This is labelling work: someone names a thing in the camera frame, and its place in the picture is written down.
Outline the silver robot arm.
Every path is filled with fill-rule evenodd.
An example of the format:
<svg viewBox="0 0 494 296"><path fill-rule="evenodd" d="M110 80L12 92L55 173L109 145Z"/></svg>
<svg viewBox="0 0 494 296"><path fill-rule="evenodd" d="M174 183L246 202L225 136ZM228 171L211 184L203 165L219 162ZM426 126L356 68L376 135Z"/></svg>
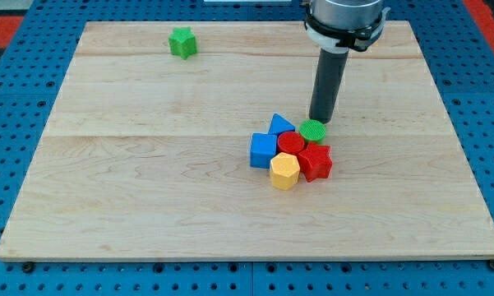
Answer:
<svg viewBox="0 0 494 296"><path fill-rule="evenodd" d="M308 37L327 53L365 52L380 37L390 8L384 0L311 0Z"/></svg>

